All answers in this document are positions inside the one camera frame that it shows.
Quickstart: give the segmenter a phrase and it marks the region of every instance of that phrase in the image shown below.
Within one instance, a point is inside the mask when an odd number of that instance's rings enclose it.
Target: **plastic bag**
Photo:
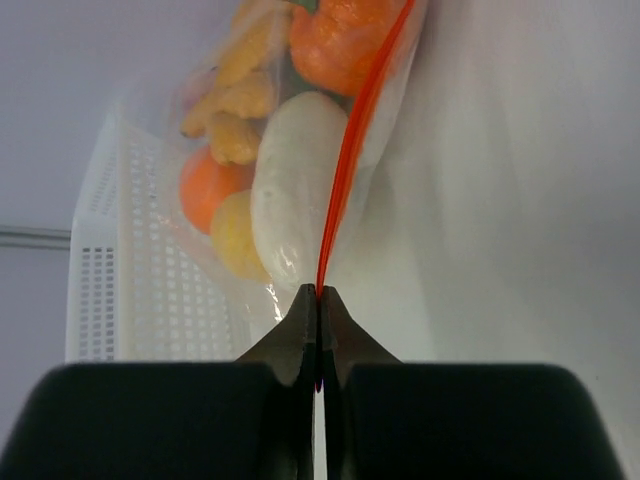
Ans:
[[[344,255],[427,9],[296,3],[239,2],[228,38],[172,99],[159,166],[163,223],[260,323],[282,318],[298,286],[321,286],[329,258]]]

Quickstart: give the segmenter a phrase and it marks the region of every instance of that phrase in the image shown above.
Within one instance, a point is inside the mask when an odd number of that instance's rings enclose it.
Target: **orange bell pepper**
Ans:
[[[289,43],[296,70],[317,87],[355,96],[404,3],[317,0],[313,13],[294,7]]]

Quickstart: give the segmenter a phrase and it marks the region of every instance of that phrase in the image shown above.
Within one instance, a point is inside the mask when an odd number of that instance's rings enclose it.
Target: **white plastic basket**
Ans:
[[[74,215],[67,361],[223,360],[251,345],[249,326],[158,224],[159,146],[107,117]]]

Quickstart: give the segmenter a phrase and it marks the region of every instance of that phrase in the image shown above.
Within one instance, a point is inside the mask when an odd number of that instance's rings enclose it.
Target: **green stem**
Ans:
[[[318,0],[287,0],[289,3],[304,7],[311,14],[316,13],[318,9]]]

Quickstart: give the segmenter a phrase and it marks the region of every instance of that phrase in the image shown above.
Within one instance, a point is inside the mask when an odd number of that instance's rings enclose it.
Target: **orange strap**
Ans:
[[[415,0],[407,0],[398,19],[391,27],[391,31],[385,39],[382,47],[376,54],[371,67],[371,74],[367,78],[360,94],[357,96],[353,111],[349,117],[349,123],[342,141],[340,158],[336,167],[336,174],[333,179],[331,199],[329,200],[329,210],[327,220],[324,225],[322,236],[322,246],[320,248],[320,258],[318,260],[318,272],[316,277],[316,293],[318,298],[322,295],[322,288],[327,274],[329,258],[340,228],[340,223],[344,217],[353,186],[353,178],[358,167],[358,158],[362,151],[364,137],[371,123],[373,113],[378,103],[378,97],[384,86],[384,82],[389,70],[389,65],[393,58],[396,45],[400,38],[404,26],[411,14]]]

